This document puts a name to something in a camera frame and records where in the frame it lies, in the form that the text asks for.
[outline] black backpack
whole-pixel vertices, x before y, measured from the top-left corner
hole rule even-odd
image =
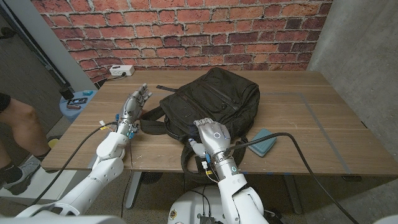
[[[197,127],[193,121],[211,118],[224,124],[231,139],[240,137],[247,142],[246,133],[253,125],[260,100],[259,86],[239,75],[212,68],[205,75],[179,89],[164,86],[157,88],[173,91],[174,94],[160,101],[160,106],[142,115],[141,129],[147,134],[168,134],[185,144],[181,154],[181,165],[188,178],[206,184],[204,174],[194,174],[187,169],[189,158],[194,151],[189,138],[200,142]],[[156,121],[165,114],[164,123]],[[234,152],[237,165],[242,161],[245,150]]]

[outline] person's leg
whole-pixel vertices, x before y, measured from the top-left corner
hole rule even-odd
[[[0,169],[7,166],[10,162],[11,158],[6,151],[6,148],[0,141]]]
[[[10,125],[16,143],[35,156],[18,167],[0,144],[0,178],[7,183],[5,189],[19,195],[27,189],[40,167],[39,159],[42,160],[50,148],[33,107],[3,93],[0,93],[0,122]]]
[[[43,157],[49,152],[50,147],[33,107],[11,98],[8,107],[0,113],[0,122],[11,126],[15,142],[35,157]]]
[[[0,179],[7,183],[12,183],[19,180],[21,177],[21,169],[11,161],[6,148],[0,141]]]

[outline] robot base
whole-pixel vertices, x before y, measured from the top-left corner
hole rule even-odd
[[[203,188],[205,188],[204,195],[207,197],[210,203],[211,217],[209,218],[209,205],[206,198],[201,195],[203,193]],[[177,199],[172,205],[168,224],[201,224],[202,221],[207,220],[203,223],[214,223],[214,221],[227,224],[226,220],[223,218],[223,207],[221,205],[220,190],[217,186],[204,186],[197,187],[193,189],[198,194],[193,191],[188,191],[183,194],[179,199]],[[203,216],[203,202],[205,203],[205,217]]]

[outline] wooden table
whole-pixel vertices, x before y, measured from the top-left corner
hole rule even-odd
[[[43,161],[46,169],[60,169],[77,145],[100,124],[119,113],[129,93],[143,83],[153,95],[144,106],[151,110],[170,92],[157,85],[178,88],[205,71],[136,71],[133,76],[105,83]],[[288,132],[300,145],[314,173],[319,175],[398,175],[398,163],[383,148],[344,100],[319,72],[235,71],[259,84],[261,98],[252,139],[261,128]],[[81,147],[67,169],[87,169],[106,131],[98,131]],[[168,135],[140,131],[124,157],[125,169],[182,172],[182,144]],[[289,138],[278,137],[264,158],[246,151],[239,167],[250,174],[307,174]]]

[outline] backpack zipper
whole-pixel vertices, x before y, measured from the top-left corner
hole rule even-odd
[[[215,94],[213,92],[214,95],[216,95],[218,98],[220,98],[221,100],[223,100],[225,103],[227,103],[230,107],[232,107],[232,109],[234,109],[235,111],[237,111],[239,108],[237,106],[235,106],[234,104],[238,103],[234,100],[232,100],[229,96],[225,95],[224,93],[220,92],[219,90],[217,90],[216,88],[212,87],[211,85],[209,85],[208,83],[205,83],[203,80],[199,81],[199,84],[203,87],[205,87],[206,89],[209,90],[212,89],[213,91],[215,91],[217,94]]]

